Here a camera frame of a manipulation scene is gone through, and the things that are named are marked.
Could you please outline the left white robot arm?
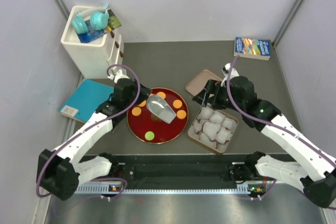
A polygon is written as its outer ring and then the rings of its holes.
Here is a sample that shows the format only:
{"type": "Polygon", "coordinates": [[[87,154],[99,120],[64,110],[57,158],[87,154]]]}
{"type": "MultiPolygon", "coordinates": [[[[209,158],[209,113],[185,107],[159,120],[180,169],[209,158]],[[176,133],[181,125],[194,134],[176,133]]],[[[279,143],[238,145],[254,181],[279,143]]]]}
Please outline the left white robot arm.
{"type": "Polygon", "coordinates": [[[83,162],[81,159],[98,140],[126,117],[134,106],[145,101],[152,90],[128,77],[116,81],[113,92],[102,102],[70,139],[52,151],[45,149],[38,156],[36,194],[43,188],[60,200],[69,199],[76,189],[99,177],[114,180],[119,168],[107,154],[83,162]]]}

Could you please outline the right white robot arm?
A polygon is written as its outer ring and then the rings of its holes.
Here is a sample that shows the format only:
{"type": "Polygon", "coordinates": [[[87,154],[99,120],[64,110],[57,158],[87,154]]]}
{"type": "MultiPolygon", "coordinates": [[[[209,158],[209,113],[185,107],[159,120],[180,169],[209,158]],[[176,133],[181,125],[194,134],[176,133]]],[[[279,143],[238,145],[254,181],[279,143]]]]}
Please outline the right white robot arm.
{"type": "Polygon", "coordinates": [[[250,128],[273,140],[294,159],[283,162],[262,152],[249,154],[244,162],[248,178],[280,180],[321,208],[329,208],[335,201],[335,158],[300,134],[271,102],[258,98],[246,77],[233,77],[223,86],[220,81],[209,79],[192,99],[214,110],[239,112],[250,128]]]}

